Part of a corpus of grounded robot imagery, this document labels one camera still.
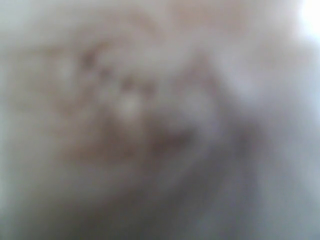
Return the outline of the pink teddy bear striped sweater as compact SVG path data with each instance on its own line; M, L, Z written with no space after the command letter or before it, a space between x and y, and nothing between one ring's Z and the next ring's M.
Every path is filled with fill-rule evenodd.
M3 0L3 240L317 240L303 0Z

